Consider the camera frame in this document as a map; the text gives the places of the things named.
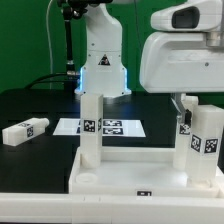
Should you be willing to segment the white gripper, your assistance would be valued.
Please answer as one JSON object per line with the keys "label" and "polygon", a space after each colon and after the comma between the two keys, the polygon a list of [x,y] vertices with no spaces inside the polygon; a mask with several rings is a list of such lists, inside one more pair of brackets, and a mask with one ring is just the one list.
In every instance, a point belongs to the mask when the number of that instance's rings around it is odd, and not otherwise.
{"label": "white gripper", "polygon": [[149,93],[172,93],[178,123],[190,125],[181,93],[224,92],[224,48],[208,47],[203,33],[155,32],[144,44],[139,79]]}

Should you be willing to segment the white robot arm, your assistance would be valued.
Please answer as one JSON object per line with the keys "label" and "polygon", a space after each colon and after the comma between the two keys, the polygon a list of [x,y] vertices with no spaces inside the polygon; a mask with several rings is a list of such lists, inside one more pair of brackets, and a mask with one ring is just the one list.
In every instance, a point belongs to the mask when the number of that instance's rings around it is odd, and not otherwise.
{"label": "white robot arm", "polygon": [[[105,3],[87,0],[87,59],[79,93],[113,99],[128,94],[121,62],[122,27]],[[145,41],[139,81],[149,93],[171,93],[183,123],[183,93],[224,92],[224,0],[187,0],[152,14],[155,29]]]}

